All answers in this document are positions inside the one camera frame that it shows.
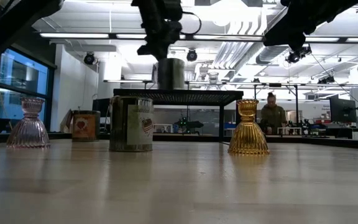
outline person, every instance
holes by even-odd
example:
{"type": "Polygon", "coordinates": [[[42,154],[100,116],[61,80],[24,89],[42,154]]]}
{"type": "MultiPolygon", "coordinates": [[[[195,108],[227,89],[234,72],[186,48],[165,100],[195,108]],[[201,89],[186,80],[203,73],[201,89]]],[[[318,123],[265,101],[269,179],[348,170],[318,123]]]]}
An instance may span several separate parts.
{"type": "Polygon", "coordinates": [[[267,104],[262,108],[261,112],[261,123],[266,126],[266,134],[277,134],[277,128],[287,125],[285,110],[276,105],[276,96],[273,93],[268,93],[267,104]]]}

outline ceiling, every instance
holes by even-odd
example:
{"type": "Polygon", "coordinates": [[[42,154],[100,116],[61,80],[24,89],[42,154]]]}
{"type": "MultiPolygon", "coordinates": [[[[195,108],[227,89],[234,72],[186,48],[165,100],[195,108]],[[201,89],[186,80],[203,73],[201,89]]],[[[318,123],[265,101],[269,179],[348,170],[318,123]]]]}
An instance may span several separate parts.
{"type": "MultiPolygon", "coordinates": [[[[241,0],[221,0],[223,3],[233,3],[233,7],[223,7],[224,4],[220,4],[218,1],[219,7],[208,6],[208,8],[206,6],[194,6],[194,0],[186,0],[182,1],[182,7],[186,11],[192,11],[200,15],[203,20],[200,34],[227,34],[232,32],[231,26],[235,22],[243,22],[243,25],[246,23],[244,21],[254,22],[254,18],[249,13],[243,13],[243,11],[248,9],[243,9],[239,1],[241,0]],[[232,23],[221,26],[230,22],[225,21],[227,17],[231,17],[232,23]]],[[[130,3],[130,0],[66,0],[62,10],[50,17],[37,21],[33,27],[41,32],[144,33],[144,30],[140,27],[142,21],[139,10],[136,7],[131,7],[130,3]]],[[[280,16],[284,15],[285,11],[283,9],[280,4],[277,6],[264,6],[263,14],[267,18],[267,28],[271,27],[280,16]]],[[[183,25],[183,32],[193,32],[198,28],[198,20],[195,17],[185,15],[180,22],[183,25]]],[[[313,35],[358,35],[358,14],[356,13],[356,8],[351,8],[338,15],[333,22],[322,25],[313,35]]],[[[144,44],[141,40],[71,40],[70,43],[63,43],[67,45],[68,49],[70,49],[70,46],[115,45],[127,63],[127,68],[129,69],[123,72],[128,77],[136,74],[151,73],[152,64],[155,62],[155,59],[151,56],[138,56],[136,54],[136,50],[144,44]]],[[[188,49],[196,49],[198,53],[197,62],[186,64],[186,69],[190,71],[195,69],[197,63],[216,59],[217,54],[222,51],[222,46],[222,42],[178,41],[171,46],[170,56],[185,59],[188,49]]],[[[324,69],[330,70],[335,68],[335,76],[338,78],[346,78],[349,75],[348,68],[355,66],[358,62],[358,45],[311,44],[311,48],[313,55],[324,69]]],[[[234,55],[235,50],[236,48],[233,47],[232,52],[228,52],[228,58],[234,55]]],[[[96,55],[103,58],[107,54],[107,52],[100,52],[96,55]]],[[[242,56],[244,57],[247,54],[249,52],[244,52],[242,56]]],[[[268,66],[261,67],[255,73],[252,72],[254,71],[253,69],[248,69],[249,67],[244,67],[246,69],[242,69],[242,72],[239,72],[240,69],[236,69],[236,77],[243,76],[247,77],[248,80],[259,77],[263,82],[272,82],[273,80],[275,82],[288,82],[289,80],[293,82],[307,82],[310,81],[310,77],[324,72],[324,69],[316,63],[316,60],[312,56],[307,56],[301,63],[291,66],[286,64],[283,58],[284,56],[277,57],[274,62],[268,66]]]]}

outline security camera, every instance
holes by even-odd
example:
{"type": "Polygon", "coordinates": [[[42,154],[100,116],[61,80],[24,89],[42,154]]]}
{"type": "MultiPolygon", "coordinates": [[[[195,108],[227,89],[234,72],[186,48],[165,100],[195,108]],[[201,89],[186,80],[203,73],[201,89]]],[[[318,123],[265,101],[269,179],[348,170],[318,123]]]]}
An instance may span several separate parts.
{"type": "Polygon", "coordinates": [[[187,61],[194,62],[195,60],[197,60],[196,50],[190,49],[189,52],[187,53],[187,61]]]}
{"type": "Polygon", "coordinates": [[[94,52],[88,52],[86,53],[86,56],[84,58],[84,63],[87,65],[94,65],[96,64],[97,59],[94,57],[94,52]]]}

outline window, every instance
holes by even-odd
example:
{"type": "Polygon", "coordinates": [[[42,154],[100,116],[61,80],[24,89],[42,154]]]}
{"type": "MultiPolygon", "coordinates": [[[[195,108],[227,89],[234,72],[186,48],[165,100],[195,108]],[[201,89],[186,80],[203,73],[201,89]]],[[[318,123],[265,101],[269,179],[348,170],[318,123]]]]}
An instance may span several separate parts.
{"type": "Polygon", "coordinates": [[[1,55],[0,83],[46,95],[48,68],[13,50],[1,55]]]}
{"type": "MultiPolygon", "coordinates": [[[[18,93],[15,91],[7,90],[0,88],[0,94],[4,101],[2,105],[0,97],[0,118],[9,118],[20,120],[24,117],[24,112],[22,111],[21,98],[22,97],[32,97],[23,93],[18,93]]],[[[39,119],[43,121],[45,118],[45,103],[42,105],[42,111],[39,113],[39,119]]]]}

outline pink glass vase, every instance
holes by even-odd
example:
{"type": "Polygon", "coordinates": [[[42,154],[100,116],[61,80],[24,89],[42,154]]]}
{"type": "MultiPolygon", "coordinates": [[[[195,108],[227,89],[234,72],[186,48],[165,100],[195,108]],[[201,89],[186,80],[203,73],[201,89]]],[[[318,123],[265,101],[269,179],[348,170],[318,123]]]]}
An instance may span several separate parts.
{"type": "Polygon", "coordinates": [[[49,147],[47,130],[38,114],[42,110],[43,99],[21,98],[24,118],[12,130],[7,139],[7,146],[13,148],[49,147]]]}

